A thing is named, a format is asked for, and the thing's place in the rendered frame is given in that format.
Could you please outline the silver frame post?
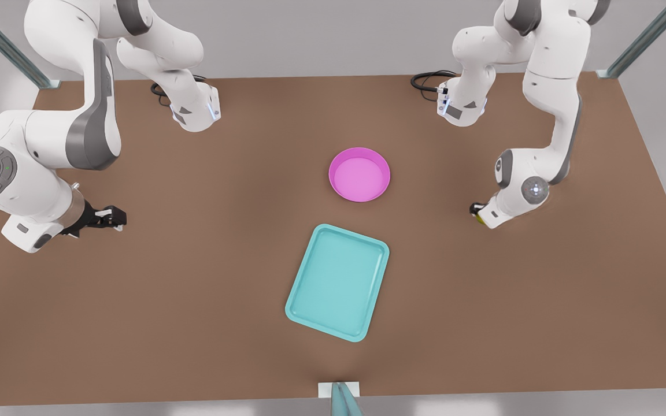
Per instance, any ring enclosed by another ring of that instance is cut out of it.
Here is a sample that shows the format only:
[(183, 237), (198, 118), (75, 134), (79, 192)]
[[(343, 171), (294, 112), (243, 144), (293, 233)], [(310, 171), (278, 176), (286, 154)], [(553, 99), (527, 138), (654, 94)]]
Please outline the silver frame post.
[(358, 381), (318, 382), (317, 389), (318, 398), (330, 399), (331, 416), (364, 416), (357, 403), (360, 397)]
[(49, 79), (42, 71), (27, 58), (24, 53), (0, 31), (0, 54), (10, 61), (27, 79), (39, 89), (58, 89), (61, 82)]
[(666, 31), (666, 6), (607, 69), (595, 72), (599, 79), (618, 79), (645, 50)]

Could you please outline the teal rectangular tray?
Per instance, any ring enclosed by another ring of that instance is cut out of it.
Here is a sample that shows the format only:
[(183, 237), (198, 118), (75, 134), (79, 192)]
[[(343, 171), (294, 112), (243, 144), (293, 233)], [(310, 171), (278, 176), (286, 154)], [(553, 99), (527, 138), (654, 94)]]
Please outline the teal rectangular tray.
[(389, 246), (330, 224), (312, 232), (285, 305), (288, 319), (357, 343), (368, 333)]

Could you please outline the pink round plate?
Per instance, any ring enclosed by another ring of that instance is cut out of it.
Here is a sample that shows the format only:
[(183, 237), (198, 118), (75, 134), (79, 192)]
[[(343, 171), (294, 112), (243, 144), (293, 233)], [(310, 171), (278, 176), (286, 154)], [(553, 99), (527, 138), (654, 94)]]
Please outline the pink round plate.
[(386, 191), (391, 181), (391, 169), (386, 159), (375, 150), (353, 147), (333, 158), (328, 179), (342, 198), (367, 202)]

